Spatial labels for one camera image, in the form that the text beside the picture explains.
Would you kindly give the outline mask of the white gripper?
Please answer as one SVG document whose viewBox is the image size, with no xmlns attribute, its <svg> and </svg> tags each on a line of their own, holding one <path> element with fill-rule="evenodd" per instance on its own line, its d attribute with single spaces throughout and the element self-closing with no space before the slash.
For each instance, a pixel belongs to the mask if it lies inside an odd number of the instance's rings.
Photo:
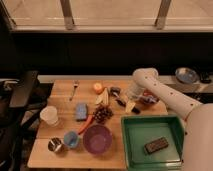
<svg viewBox="0 0 213 171">
<path fill-rule="evenodd" d="M 133 108 L 135 107 L 136 103 L 134 101 L 138 101 L 139 99 L 144 97 L 143 92 L 144 92 L 144 88 L 140 87 L 135 82 L 132 82 L 129 85 L 129 87 L 126 90 L 126 95 L 130 99 L 126 103 L 126 107 L 125 107 L 125 112 L 127 114 L 130 114 L 132 112 Z"/>
</svg>

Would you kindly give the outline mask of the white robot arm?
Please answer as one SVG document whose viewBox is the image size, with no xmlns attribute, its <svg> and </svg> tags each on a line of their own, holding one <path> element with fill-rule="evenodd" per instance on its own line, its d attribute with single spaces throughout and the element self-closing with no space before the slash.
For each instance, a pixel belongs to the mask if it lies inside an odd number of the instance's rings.
<svg viewBox="0 0 213 171">
<path fill-rule="evenodd" d="M 127 98 L 137 101 L 148 89 L 186 122 L 181 171 L 213 171 L 213 103 L 201 103 L 159 81 L 155 68 L 132 74 Z"/>
</svg>

